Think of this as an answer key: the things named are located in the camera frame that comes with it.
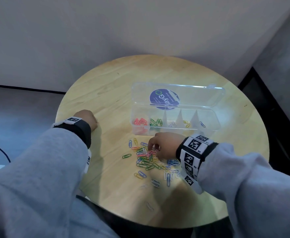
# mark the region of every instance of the hand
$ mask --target hand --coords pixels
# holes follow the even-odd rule
[[[81,110],[74,114],[74,117],[82,118],[83,121],[86,121],[93,132],[98,127],[98,121],[90,110]]]
[[[155,149],[160,147],[160,151],[156,153],[159,159],[175,159],[177,148],[185,138],[185,136],[176,133],[156,133],[155,137],[148,141],[148,150],[152,150],[153,146]]]

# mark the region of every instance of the gray sleeve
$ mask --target gray sleeve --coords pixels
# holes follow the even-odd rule
[[[219,144],[200,166],[197,181],[224,200],[236,237],[290,237],[290,176],[257,153],[236,156]]]
[[[68,237],[87,158],[77,135],[52,128],[0,169],[0,236]]]

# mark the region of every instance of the clear plastic box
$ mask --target clear plastic box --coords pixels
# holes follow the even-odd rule
[[[211,136],[221,128],[212,107],[224,95],[225,89],[219,87],[133,83],[130,118],[133,134],[153,136],[158,132],[174,132],[190,136],[199,132]],[[146,120],[147,125],[135,123],[141,118]],[[154,125],[153,121],[158,119],[161,119],[160,122]]]

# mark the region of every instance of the person's left hand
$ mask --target person's left hand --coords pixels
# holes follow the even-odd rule
[[[98,127],[98,121],[90,110],[81,110],[74,114],[74,117],[82,118],[83,121],[86,121],[93,132]]]

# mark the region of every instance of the round wooden table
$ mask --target round wooden table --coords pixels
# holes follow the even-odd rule
[[[128,141],[148,142],[150,136],[135,136],[129,122],[131,85],[152,81],[183,85],[223,87],[226,95],[213,110],[221,129],[212,137],[216,142],[234,145],[237,155],[261,153],[269,158],[265,126],[248,98],[230,81],[199,64],[175,57],[139,55],[104,63],[79,78],[65,94],[56,122],[75,112],[91,110],[99,122],[92,133],[92,158],[80,189],[95,204],[133,222],[162,228],[190,228],[209,224],[228,216],[225,202],[203,192],[197,195],[182,179],[167,187],[163,170],[152,169],[147,178],[134,176],[140,168],[136,158],[122,159],[131,153]],[[160,188],[150,179],[160,180]],[[154,208],[151,211],[147,202]]]

